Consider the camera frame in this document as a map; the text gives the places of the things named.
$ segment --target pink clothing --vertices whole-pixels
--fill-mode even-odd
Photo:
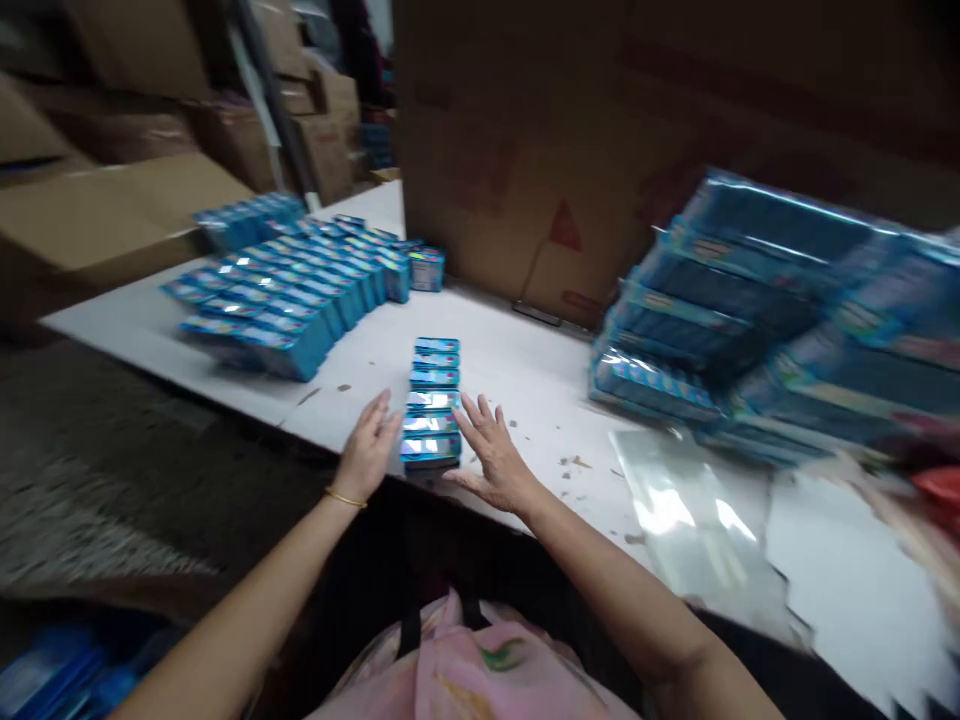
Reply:
[[[516,611],[481,602],[491,626],[462,625],[450,591],[420,611],[420,649],[396,660],[400,624],[380,633],[307,720],[612,718],[638,720],[573,651]]]

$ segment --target cardboard box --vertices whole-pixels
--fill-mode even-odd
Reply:
[[[82,157],[4,73],[0,108],[0,165]]]
[[[252,195],[200,154],[0,190],[2,330],[197,257],[193,213]]]
[[[297,14],[287,0],[253,0],[250,3],[260,25],[273,69],[280,75],[308,80],[303,60]]]
[[[568,14],[398,3],[408,236],[444,247],[455,276],[593,327],[651,225],[709,165],[921,229],[955,225],[956,97],[933,43],[901,0],[814,5],[798,32],[759,0],[661,3],[655,21],[615,0]],[[853,38],[866,16],[871,37]]]
[[[313,107],[313,96],[310,86],[299,80],[281,80],[280,95],[283,104],[291,115],[312,115],[316,112]]]
[[[311,48],[304,48],[303,57],[310,68],[310,91],[316,112],[333,116],[347,148],[360,150],[360,102],[356,82],[334,72]]]
[[[70,142],[112,165],[197,152],[180,106],[73,86],[21,84]]]
[[[105,87],[212,97],[201,46],[181,0],[66,0],[64,9]]]
[[[353,170],[336,122],[326,115],[302,115],[294,122],[300,129],[320,202],[330,205],[353,191]]]
[[[190,103],[184,112],[205,155],[258,194],[277,189],[267,136],[252,107]]]

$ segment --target gold bracelet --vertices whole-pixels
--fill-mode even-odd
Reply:
[[[359,500],[351,500],[350,498],[345,498],[343,495],[338,495],[330,488],[326,488],[324,492],[326,492],[327,495],[329,495],[330,497],[336,498],[340,502],[345,502],[347,505],[353,505],[355,507],[360,508],[361,510],[366,510],[367,508],[367,504],[365,502],[360,502]]]

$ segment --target left hand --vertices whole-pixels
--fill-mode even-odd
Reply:
[[[403,413],[387,417],[390,391],[377,395],[357,420],[347,438],[340,458],[340,467],[330,489],[338,495],[366,502],[383,482],[387,463],[403,424]]]

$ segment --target box stack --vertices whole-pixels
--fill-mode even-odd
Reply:
[[[942,432],[958,266],[942,240],[712,173],[623,282],[591,396],[780,464]]]
[[[361,218],[305,219],[298,200],[276,193],[203,218],[229,254],[163,290],[196,313],[185,338],[227,365],[309,381],[367,313],[409,298],[401,241]]]
[[[460,341],[417,338],[400,458],[408,476],[456,467],[460,431],[450,409],[460,405]]]

